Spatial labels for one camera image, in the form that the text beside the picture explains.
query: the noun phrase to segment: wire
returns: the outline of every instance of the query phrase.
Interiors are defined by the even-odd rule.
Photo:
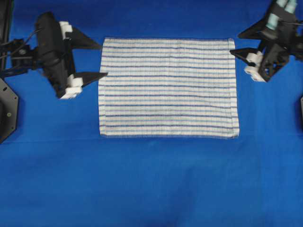
[[[293,23],[293,22],[286,22],[286,21],[282,21],[283,24],[287,24],[287,25],[298,25],[298,26],[303,26],[303,21],[299,21],[299,23]]]
[[[7,44],[10,44],[10,43],[12,43],[13,41],[9,41],[9,42],[7,42],[7,43],[1,43],[1,46],[5,46],[5,45],[7,45]]]
[[[19,50],[21,50],[21,49],[29,42],[29,40],[33,37],[34,34],[40,32],[41,30],[42,30],[42,29],[40,28],[40,29],[37,29],[37,30],[33,31],[33,32],[30,34],[30,36],[25,40],[25,42],[24,42],[20,47],[18,47],[17,49],[15,49],[15,50],[14,50],[12,53],[10,53],[10,54],[6,54],[6,55],[1,56],[0,59],[10,57],[10,56],[14,55],[15,53],[17,53]]]

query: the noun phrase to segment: blue background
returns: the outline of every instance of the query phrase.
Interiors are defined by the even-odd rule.
[[[15,0],[11,39],[52,11],[102,43],[105,36],[234,38],[269,0]],[[302,15],[300,1],[297,15]],[[75,51],[77,70],[99,70],[99,51]],[[105,139],[97,83],[57,100],[31,71],[7,79],[20,96],[18,130],[0,145],[1,227],[301,227],[303,64],[270,83],[237,65],[241,134],[234,140]]]

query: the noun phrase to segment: white towel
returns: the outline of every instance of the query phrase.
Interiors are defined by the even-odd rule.
[[[118,137],[239,135],[229,40],[106,38],[100,133]]]

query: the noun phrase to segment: black bracket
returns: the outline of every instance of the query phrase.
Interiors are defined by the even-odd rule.
[[[0,79],[0,143],[16,130],[18,96]]]

